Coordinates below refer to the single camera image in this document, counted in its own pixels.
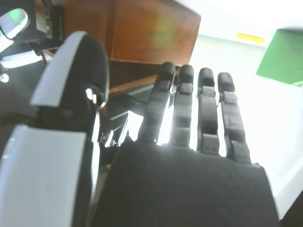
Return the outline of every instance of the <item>white floor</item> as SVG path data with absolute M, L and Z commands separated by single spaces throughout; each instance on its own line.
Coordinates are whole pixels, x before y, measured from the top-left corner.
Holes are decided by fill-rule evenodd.
M 256 75 L 265 51 L 198 36 L 190 64 L 196 79 L 203 67 L 233 76 L 251 160 L 265 168 L 281 219 L 303 189 L 303 90 Z M 224 156 L 222 122 L 219 136 Z

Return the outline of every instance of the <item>yellow strip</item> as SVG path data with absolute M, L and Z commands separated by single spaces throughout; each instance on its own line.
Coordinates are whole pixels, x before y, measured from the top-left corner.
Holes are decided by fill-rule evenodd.
M 243 33 L 237 33 L 236 37 L 240 38 L 240 39 L 250 40 L 250 41 L 253 41 L 256 43 L 264 42 L 264 38 L 262 38 L 262 37 L 258 37 L 258 36 L 254 36 L 254 35 L 247 35 L 247 34 L 243 34 Z

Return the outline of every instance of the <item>back of robotic hand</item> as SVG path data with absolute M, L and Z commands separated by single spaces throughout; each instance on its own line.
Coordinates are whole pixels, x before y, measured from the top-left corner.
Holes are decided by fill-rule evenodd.
M 202 69 L 193 94 L 193 73 L 185 65 L 176 79 L 175 66 L 163 64 L 138 140 L 126 138 L 117 147 L 93 226 L 278 225 L 265 171 L 250 163 L 231 76 L 218 77 L 227 145 L 227 157 L 221 157 L 214 77 Z M 72 34 L 33 94 L 36 118 L 18 125 L 6 144 L 1 227 L 89 225 L 103 149 L 99 107 L 107 102 L 108 87 L 102 46 L 84 32 Z M 169 143 L 158 146 L 165 110 L 172 105 Z M 189 148 L 194 111 L 197 152 Z

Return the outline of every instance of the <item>brown wooden cabinet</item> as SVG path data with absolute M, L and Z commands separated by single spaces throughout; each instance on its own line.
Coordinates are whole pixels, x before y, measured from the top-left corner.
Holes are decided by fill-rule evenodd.
M 151 76 L 165 61 L 187 64 L 200 20 L 173 0 L 65 0 L 66 36 L 84 30 L 105 46 L 115 62 L 110 71 L 117 74 L 111 73 L 111 87 Z M 122 61 L 132 62 L 131 67 L 119 67 Z

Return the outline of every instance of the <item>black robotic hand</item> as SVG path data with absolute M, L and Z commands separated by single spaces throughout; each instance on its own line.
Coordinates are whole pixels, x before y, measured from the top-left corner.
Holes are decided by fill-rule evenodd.
M 118 149 L 93 226 L 278 226 L 264 168 L 250 161 L 232 77 L 228 73 L 218 76 L 226 157 L 219 155 L 213 73 L 208 68 L 200 70 L 197 94 L 193 94 L 193 77 L 190 65 L 184 65 L 175 77 L 175 66 L 163 64 L 145 108 L 138 140 L 126 139 Z M 196 95 L 195 152 L 188 146 Z M 174 104 L 170 140 L 158 146 L 168 103 Z

